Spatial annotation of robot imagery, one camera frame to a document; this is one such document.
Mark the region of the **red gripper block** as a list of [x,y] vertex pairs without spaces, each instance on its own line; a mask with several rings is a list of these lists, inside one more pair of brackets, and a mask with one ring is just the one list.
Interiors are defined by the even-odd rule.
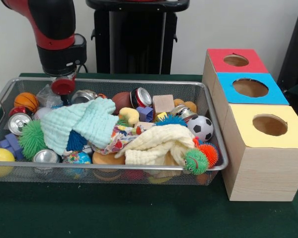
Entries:
[[51,89],[53,93],[60,95],[64,106],[69,106],[69,96],[75,89],[76,74],[51,76]]

